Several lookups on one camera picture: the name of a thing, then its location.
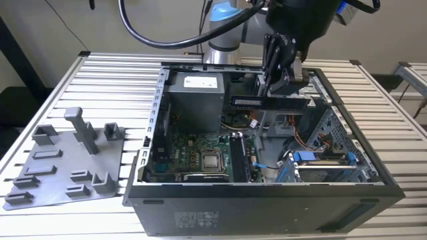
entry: vertical post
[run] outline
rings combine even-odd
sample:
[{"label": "vertical post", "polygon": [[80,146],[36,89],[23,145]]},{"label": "vertical post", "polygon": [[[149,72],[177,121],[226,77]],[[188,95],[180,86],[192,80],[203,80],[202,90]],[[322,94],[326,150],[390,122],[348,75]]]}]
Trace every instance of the vertical post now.
[{"label": "vertical post", "polygon": [[81,118],[83,109],[81,107],[69,107],[65,110],[64,118],[73,125],[77,132],[79,139],[81,140],[88,154],[93,155],[99,153],[99,147],[95,144],[93,135],[87,129],[85,121]]}]

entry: blue cable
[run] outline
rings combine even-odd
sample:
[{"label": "blue cable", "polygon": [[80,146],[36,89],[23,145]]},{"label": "blue cable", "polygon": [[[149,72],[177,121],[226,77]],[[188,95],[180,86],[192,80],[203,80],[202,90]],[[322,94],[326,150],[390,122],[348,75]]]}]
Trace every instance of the blue cable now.
[{"label": "blue cable", "polygon": [[282,170],[280,176],[279,176],[279,178],[278,178],[278,183],[282,182],[283,177],[286,176],[286,172],[287,172],[287,168],[284,167],[283,170]]},{"label": "blue cable", "polygon": [[263,168],[263,169],[279,169],[279,167],[271,167],[271,166],[267,166],[267,165],[260,164],[260,163],[258,163],[258,162],[252,162],[252,165],[254,165],[255,167],[259,167],[259,168]]}]

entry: aluminum table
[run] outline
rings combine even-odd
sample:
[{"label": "aluminum table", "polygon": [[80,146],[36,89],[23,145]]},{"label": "aluminum table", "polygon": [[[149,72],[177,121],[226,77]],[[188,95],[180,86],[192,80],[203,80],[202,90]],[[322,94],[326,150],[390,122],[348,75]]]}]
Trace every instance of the aluminum table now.
[{"label": "aluminum table", "polygon": [[[73,62],[49,98],[0,161],[0,205],[27,160],[39,124],[71,129],[68,107],[81,107],[95,128],[116,122],[125,127],[120,183],[116,197],[5,211],[0,208],[0,237],[17,240],[152,239],[133,213],[121,205],[131,163],[143,145],[155,84],[161,62],[199,62],[191,55],[91,53]],[[259,65],[259,58],[243,58]],[[307,60],[320,68],[343,99],[370,144],[404,190],[406,199],[347,235],[262,235],[192,237],[192,239],[427,239],[427,133],[376,83],[366,69],[347,60]]]}]

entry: black pole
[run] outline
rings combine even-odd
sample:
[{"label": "black pole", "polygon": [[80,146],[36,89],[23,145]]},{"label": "black pole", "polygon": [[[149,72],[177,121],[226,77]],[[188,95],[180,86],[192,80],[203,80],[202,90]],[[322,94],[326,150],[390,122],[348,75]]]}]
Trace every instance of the black pole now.
[{"label": "black pole", "polygon": [[29,63],[27,56],[16,42],[3,18],[0,17],[0,49],[11,63],[21,81],[24,82],[31,95],[41,104],[47,99],[47,88],[39,78],[39,75]]}]

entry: green motherboard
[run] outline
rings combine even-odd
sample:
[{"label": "green motherboard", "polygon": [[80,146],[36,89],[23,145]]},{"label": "green motherboard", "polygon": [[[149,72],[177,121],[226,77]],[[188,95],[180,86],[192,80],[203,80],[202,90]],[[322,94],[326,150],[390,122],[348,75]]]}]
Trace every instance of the green motherboard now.
[{"label": "green motherboard", "polygon": [[[258,155],[252,137],[246,138],[244,150],[248,160]],[[234,182],[230,137],[227,135],[173,134],[168,162],[153,163],[156,182],[180,182],[185,174],[220,174]],[[251,182],[262,181],[259,169],[251,165]]]}]

